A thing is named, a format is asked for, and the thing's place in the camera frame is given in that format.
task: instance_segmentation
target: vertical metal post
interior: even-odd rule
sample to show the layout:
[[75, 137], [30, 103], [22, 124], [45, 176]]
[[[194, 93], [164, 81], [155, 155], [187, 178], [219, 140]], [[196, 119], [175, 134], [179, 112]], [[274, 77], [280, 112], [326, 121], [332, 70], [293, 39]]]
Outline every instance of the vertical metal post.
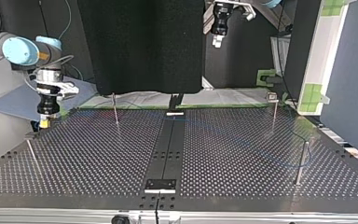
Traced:
[[113, 109], [115, 110], [116, 124], [118, 124], [117, 107], [116, 107], [116, 95], [114, 93], [112, 94], [112, 104], [113, 104]]
[[303, 169], [304, 169], [305, 155], [306, 155], [306, 153], [308, 151], [309, 146], [310, 146], [310, 142], [308, 142], [308, 141], [304, 142], [303, 150], [302, 150], [301, 158], [300, 158], [300, 164], [298, 166], [298, 172], [297, 172], [297, 177], [296, 177], [296, 185], [300, 184], [302, 172], [303, 172]]
[[34, 158], [34, 160], [36, 160], [36, 155], [34, 154], [34, 149], [32, 148], [31, 141], [29, 139], [27, 139], [26, 141], [27, 141], [27, 144], [28, 144], [28, 148], [31, 151], [32, 157]]
[[277, 111], [278, 111], [278, 103], [279, 101], [275, 102], [275, 109], [274, 109], [274, 123], [277, 118]]

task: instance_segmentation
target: metal frame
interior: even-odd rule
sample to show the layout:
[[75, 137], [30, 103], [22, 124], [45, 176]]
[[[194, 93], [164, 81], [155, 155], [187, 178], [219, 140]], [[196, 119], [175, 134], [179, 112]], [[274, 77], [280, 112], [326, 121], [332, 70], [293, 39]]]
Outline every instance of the metal frame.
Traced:
[[[156, 223], [153, 211], [0, 209], [0, 223], [110, 223], [122, 215], [133, 223]], [[158, 212], [161, 223], [358, 223], [358, 214]]]

